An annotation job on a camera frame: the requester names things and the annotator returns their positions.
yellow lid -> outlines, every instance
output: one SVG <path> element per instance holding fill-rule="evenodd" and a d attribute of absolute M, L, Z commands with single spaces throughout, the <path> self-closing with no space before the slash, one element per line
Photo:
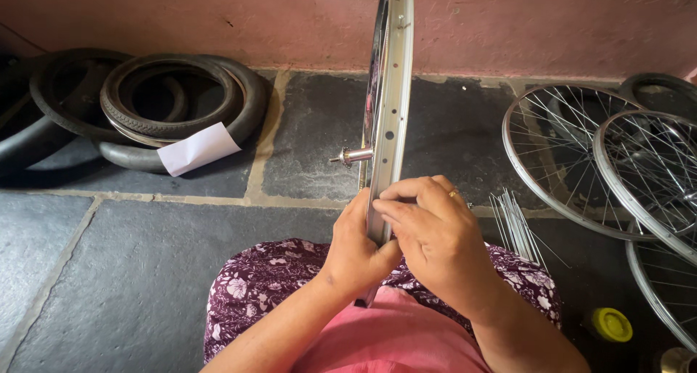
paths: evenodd
<path fill-rule="evenodd" d="M 593 326 L 605 340 L 626 342 L 632 339 L 632 324 L 620 311 L 600 307 L 593 311 Z"/>

stone floor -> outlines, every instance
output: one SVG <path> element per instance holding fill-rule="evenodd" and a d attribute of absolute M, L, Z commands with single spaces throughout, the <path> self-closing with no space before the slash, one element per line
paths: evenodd
<path fill-rule="evenodd" d="M 263 128 L 231 155 L 180 177 L 133 172 L 76 140 L 0 180 L 0 372 L 195 372 L 208 288 L 259 241 L 329 243 L 355 169 L 328 163 L 359 143 L 365 75 L 265 72 Z M 637 371 L 677 341 L 653 315 L 624 244 L 545 207 L 505 157 L 501 120 L 538 79 L 415 77 L 402 176 L 445 174 L 500 242 L 489 193 L 518 193 L 564 301 L 563 332 L 594 372 Z M 617 83 L 601 83 L 617 86 Z M 596 307 L 633 324 L 626 344 L 581 327 Z"/>

wrist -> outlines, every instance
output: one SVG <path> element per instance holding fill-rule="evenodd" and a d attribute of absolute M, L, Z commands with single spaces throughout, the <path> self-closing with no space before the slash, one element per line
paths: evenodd
<path fill-rule="evenodd" d="M 502 320 L 504 311 L 511 305 L 512 296 L 516 296 L 515 291 L 494 274 L 488 282 L 480 280 L 475 290 L 461 295 L 452 307 L 473 324 L 490 326 Z"/>
<path fill-rule="evenodd" d="M 350 287 L 341 284 L 336 277 L 329 271 L 322 269 L 307 285 L 312 284 L 312 288 L 323 298 L 339 305 L 346 306 L 355 299 L 354 292 Z"/>

bicycle wheel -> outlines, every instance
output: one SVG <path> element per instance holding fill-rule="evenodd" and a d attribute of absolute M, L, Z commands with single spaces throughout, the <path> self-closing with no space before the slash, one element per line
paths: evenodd
<path fill-rule="evenodd" d="M 633 217 L 598 172 L 593 133 L 607 118 L 643 108 L 604 89 L 553 83 L 518 97 L 503 119 L 506 153 L 536 195 L 562 215 L 614 238 L 654 240 L 627 231 Z"/>
<path fill-rule="evenodd" d="M 657 111 L 626 111 L 603 123 L 593 153 L 610 189 L 639 222 L 697 265 L 697 124 Z"/>
<path fill-rule="evenodd" d="M 697 229 L 689 237 L 694 241 Z M 685 348 L 697 352 L 697 267 L 660 243 L 627 240 L 625 248 L 634 280 L 651 309 Z"/>
<path fill-rule="evenodd" d="M 358 166 L 358 190 L 370 188 L 367 235 L 382 246 L 390 240 L 390 225 L 372 206 L 380 193 L 399 180 L 406 138 L 414 44 L 414 0 L 380 0 L 373 34 L 361 147 L 344 147 L 331 162 Z M 369 307 L 377 287 L 357 300 Z"/>

bicycle tire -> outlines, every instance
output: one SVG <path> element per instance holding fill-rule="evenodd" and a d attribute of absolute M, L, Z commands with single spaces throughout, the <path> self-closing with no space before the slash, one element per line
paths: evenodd
<path fill-rule="evenodd" d="M 29 82 L 31 97 L 47 117 L 74 134 L 114 143 L 129 143 L 130 140 L 116 130 L 94 126 L 68 113 L 54 96 L 53 81 L 62 68 L 77 61 L 107 60 L 122 62 L 130 57 L 130 55 L 106 49 L 69 49 L 65 51 L 65 54 L 49 63 L 44 70 L 37 71 L 32 75 Z"/>
<path fill-rule="evenodd" d="M 159 70 L 146 70 L 142 73 L 136 73 L 124 80 L 124 82 L 121 84 L 121 89 L 119 92 L 123 105 L 128 110 L 139 114 L 139 112 L 133 106 L 133 93 L 135 92 L 135 90 L 146 80 L 156 75 L 160 75 L 162 73 L 168 73 L 170 70 L 167 70 L 166 67 L 162 67 Z M 162 122 L 170 123 L 186 119 L 186 115 L 189 112 L 188 97 L 187 94 L 184 92 L 181 83 L 179 83 L 173 77 L 168 76 L 162 78 L 162 84 L 164 85 L 164 87 L 167 88 L 167 90 L 170 91 L 170 93 L 174 97 L 174 106 L 172 107 L 170 114 L 168 114 L 164 119 L 162 119 Z"/>
<path fill-rule="evenodd" d="M 619 93 L 621 96 L 634 103 L 639 103 L 634 95 L 642 86 L 657 85 L 666 87 L 676 93 L 683 94 L 690 101 L 697 104 L 697 86 L 686 82 L 678 77 L 667 74 L 645 73 L 632 75 L 620 85 Z"/>
<path fill-rule="evenodd" d="M 201 118 L 170 123 L 145 119 L 127 109 L 119 95 L 122 81 L 135 70 L 162 64 L 193 66 L 207 72 L 223 87 L 224 95 L 220 106 Z M 156 54 L 131 59 L 112 71 L 102 87 L 101 102 L 102 108 L 110 117 L 135 132 L 162 139 L 185 139 L 226 119 L 232 112 L 234 95 L 230 75 L 209 59 L 187 54 Z"/>
<path fill-rule="evenodd" d="M 51 59 L 59 57 L 62 52 L 42 55 L 37 58 L 21 61 L 11 70 L 3 72 L 0 79 L 0 89 L 8 83 L 23 83 L 22 91 L 29 86 L 30 77 L 35 70 L 44 67 Z M 108 70 L 99 65 L 88 67 L 87 73 L 75 89 L 63 100 L 66 110 L 79 116 L 87 113 L 92 106 L 92 101 L 98 100 L 101 82 L 106 78 Z M 37 108 L 33 101 L 29 101 L 26 107 Z M 48 156 L 52 155 L 75 138 L 75 134 L 65 130 L 54 123 L 49 117 L 44 116 L 18 133 L 0 141 L 0 176 L 6 176 L 14 172 L 26 169 Z"/>
<path fill-rule="evenodd" d="M 237 117 L 227 124 L 226 129 L 237 145 L 241 145 L 254 132 L 266 113 L 268 97 L 264 83 L 259 75 L 241 63 L 231 58 L 202 55 L 220 64 L 235 75 L 247 93 L 244 105 Z M 167 173 L 156 150 L 126 146 L 100 141 L 93 141 L 97 150 L 104 158 L 118 166 L 148 173 Z"/>

